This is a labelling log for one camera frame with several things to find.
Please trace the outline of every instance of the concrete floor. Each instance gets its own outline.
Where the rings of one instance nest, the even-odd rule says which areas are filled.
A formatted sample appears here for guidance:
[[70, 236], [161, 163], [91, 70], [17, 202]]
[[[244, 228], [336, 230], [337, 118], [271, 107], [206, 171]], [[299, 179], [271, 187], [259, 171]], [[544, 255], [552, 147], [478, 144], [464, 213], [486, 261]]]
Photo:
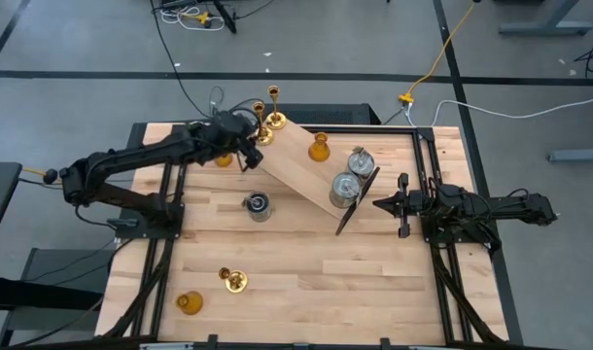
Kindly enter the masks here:
[[[470, 1], [443, 0], [450, 25]], [[19, 0], [0, 0], [0, 35]], [[262, 0], [236, 3], [239, 13]], [[482, 1], [453, 41], [463, 76], [581, 78], [572, 60], [593, 46], [593, 31], [573, 38], [502, 38], [504, 21], [544, 15], [544, 8]], [[572, 19], [593, 21], [593, 0]], [[441, 48], [431, 1], [277, 0], [241, 20], [236, 36], [162, 25], [174, 60], [187, 72], [424, 74]], [[0, 54], [0, 70], [165, 72], [169, 62], [148, 1], [32, 0]], [[436, 75], [449, 75], [445, 59]], [[292, 103], [370, 103], [383, 119], [399, 108], [409, 83], [185, 81], [207, 108], [212, 86], [225, 105], [265, 97], [270, 84]], [[593, 87], [464, 85], [467, 99], [487, 109], [532, 113], [593, 97]], [[414, 121], [429, 123], [452, 85], [427, 83], [414, 92]], [[91, 152], [125, 145], [135, 122], [195, 118], [176, 82], [168, 80], [0, 79], [0, 159], [59, 168]], [[528, 188], [547, 195], [558, 222], [550, 227], [501, 223], [504, 253], [525, 343], [593, 349], [593, 164], [550, 164], [553, 149], [593, 148], [593, 104], [526, 121], [471, 112], [492, 195]], [[392, 123], [406, 124], [403, 118]], [[460, 125], [446, 106], [440, 125]], [[117, 210], [94, 205], [94, 220]], [[90, 249], [112, 233], [79, 222], [60, 194], [19, 185], [0, 227], [0, 276], [18, 278], [32, 247]], [[64, 337], [75, 338], [78, 334]]]

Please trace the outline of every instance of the butcher block tabletop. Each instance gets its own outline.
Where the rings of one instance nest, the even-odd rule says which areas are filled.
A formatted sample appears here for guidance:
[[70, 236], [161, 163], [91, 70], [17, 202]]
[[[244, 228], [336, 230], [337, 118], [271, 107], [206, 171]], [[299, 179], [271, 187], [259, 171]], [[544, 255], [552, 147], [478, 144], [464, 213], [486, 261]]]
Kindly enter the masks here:
[[[161, 140], [172, 126], [149, 123], [144, 143]], [[436, 127], [435, 136], [443, 182], [471, 191], [459, 129]], [[221, 342], [373, 345], [388, 337], [396, 345], [444, 344], [430, 247], [419, 221], [409, 218], [411, 235], [399, 239], [399, 220], [371, 204], [397, 190], [402, 172], [409, 174], [410, 189], [419, 188], [410, 136], [330, 133], [329, 145], [347, 157], [363, 146], [380, 166], [339, 236], [337, 218], [259, 168], [241, 173], [235, 158], [226, 168], [189, 165], [186, 214], [171, 259], [159, 340], [206, 341], [217, 334]], [[425, 144], [423, 154], [432, 176]], [[171, 172], [171, 192], [177, 173]], [[161, 165], [138, 169], [132, 189], [158, 192], [161, 176]], [[241, 207], [253, 191], [270, 197], [272, 212], [264, 223]], [[108, 331], [136, 296], [147, 247], [148, 240], [137, 239], [115, 256], [96, 334]], [[456, 247], [468, 300], [495, 334], [507, 338], [487, 250], [479, 244]], [[221, 267], [244, 271], [247, 288], [231, 293], [219, 278]], [[203, 307], [192, 316], [176, 306], [177, 296], [190, 291], [203, 296]], [[154, 300], [152, 294], [142, 333], [149, 332]], [[449, 293], [448, 300], [455, 337], [462, 339]]]

